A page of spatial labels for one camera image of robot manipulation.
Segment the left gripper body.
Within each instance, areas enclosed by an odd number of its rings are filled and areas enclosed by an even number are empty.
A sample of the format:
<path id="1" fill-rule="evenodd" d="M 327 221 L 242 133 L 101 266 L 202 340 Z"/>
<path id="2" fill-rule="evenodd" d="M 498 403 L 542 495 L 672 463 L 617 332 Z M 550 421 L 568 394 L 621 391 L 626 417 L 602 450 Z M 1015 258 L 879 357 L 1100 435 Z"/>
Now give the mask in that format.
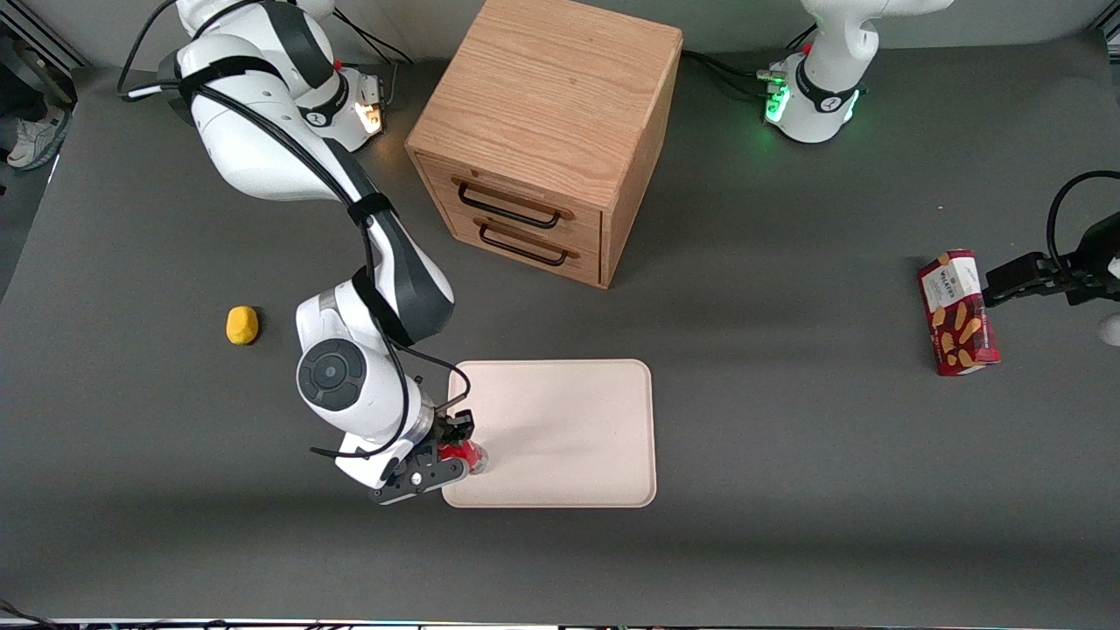
<path id="1" fill-rule="evenodd" d="M 1075 251 L 1063 256 L 1068 275 L 1077 284 L 1075 290 L 1067 291 L 1068 306 L 1095 299 L 1119 302 L 1117 256 L 1119 256 L 1119 215 L 1112 214 L 1089 226 Z"/>

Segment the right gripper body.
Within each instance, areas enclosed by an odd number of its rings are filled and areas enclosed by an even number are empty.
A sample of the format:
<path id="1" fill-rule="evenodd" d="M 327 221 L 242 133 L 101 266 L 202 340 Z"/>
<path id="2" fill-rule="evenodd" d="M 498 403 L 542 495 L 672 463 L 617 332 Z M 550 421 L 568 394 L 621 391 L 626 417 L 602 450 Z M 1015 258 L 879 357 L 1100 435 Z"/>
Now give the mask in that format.
<path id="1" fill-rule="evenodd" d="M 444 458 L 433 466 L 417 466 L 417 446 L 437 443 L 436 415 L 421 410 L 416 421 L 388 450 L 374 454 L 375 446 L 346 434 L 340 443 L 344 458 L 336 466 L 371 490 L 436 490 L 459 482 L 459 458 Z"/>

